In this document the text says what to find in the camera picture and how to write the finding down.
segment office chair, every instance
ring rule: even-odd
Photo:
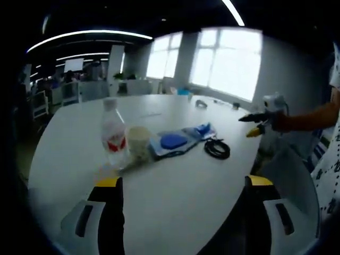
[[[41,91],[32,96],[32,114],[33,121],[41,119],[42,116],[48,116],[48,99],[46,97],[45,91]],[[42,129],[47,126],[46,122],[42,122],[39,126],[39,133]]]

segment small black item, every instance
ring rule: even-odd
[[[239,103],[233,103],[233,109],[238,110],[240,108]]]
[[[320,169],[316,177],[316,180],[319,180],[321,178],[321,175],[322,175],[322,170]]]
[[[85,236],[87,221],[89,220],[93,206],[85,206],[75,227],[75,234],[79,237]]]
[[[223,139],[208,139],[204,144],[204,151],[217,159],[227,159],[230,157],[230,147],[222,142]]]

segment ceiling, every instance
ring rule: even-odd
[[[199,31],[204,27],[237,26],[221,0],[123,0],[66,1],[40,3],[32,17],[31,45],[63,33],[91,29],[108,29],[159,37],[177,31]],[[332,51],[325,37],[317,8],[292,0],[232,0],[246,27],[287,41],[316,57]],[[45,33],[42,27],[48,17]],[[150,40],[125,35],[90,34],[53,40],[27,54],[38,65],[60,57],[95,52],[109,52],[112,44],[124,44],[125,50]]]

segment window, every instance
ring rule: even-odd
[[[259,31],[205,29],[199,35],[190,82],[252,101],[261,50]]]
[[[174,77],[181,41],[182,33],[155,39],[149,57],[147,77],[156,79]]]

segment paper cup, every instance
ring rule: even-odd
[[[145,161],[149,157],[148,145],[151,133],[143,126],[134,126],[127,132],[127,144],[132,158]]]

